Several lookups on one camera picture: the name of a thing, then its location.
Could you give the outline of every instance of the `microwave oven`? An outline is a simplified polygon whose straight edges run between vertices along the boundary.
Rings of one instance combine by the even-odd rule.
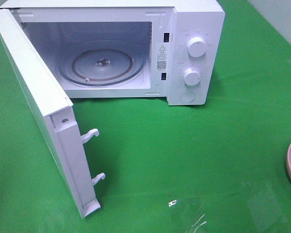
[[[70,98],[206,101],[225,13],[216,0],[8,0],[0,36],[82,217],[100,208]]]

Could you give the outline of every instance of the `turntable plate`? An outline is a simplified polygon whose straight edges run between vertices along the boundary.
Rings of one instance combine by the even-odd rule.
[[[58,70],[70,82],[106,86],[135,77],[145,64],[142,49],[120,41],[94,41],[65,47]]]

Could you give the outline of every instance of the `warning label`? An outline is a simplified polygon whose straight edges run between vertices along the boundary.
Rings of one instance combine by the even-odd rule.
[[[168,47],[166,44],[157,44],[156,48],[157,71],[165,71],[167,69]]]

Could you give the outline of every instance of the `white knob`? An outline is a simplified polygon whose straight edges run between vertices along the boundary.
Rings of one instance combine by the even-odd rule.
[[[200,57],[206,52],[206,41],[202,37],[194,37],[188,42],[188,52],[192,57]]]
[[[183,75],[184,83],[188,86],[197,85],[200,82],[200,74],[196,69],[187,69]]]

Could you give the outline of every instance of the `green tablecloth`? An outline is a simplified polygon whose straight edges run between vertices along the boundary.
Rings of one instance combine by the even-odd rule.
[[[91,173],[107,176],[85,219],[0,41],[0,233],[291,232],[291,46],[248,2],[220,2],[205,105],[73,100],[81,133],[101,133],[85,144]]]

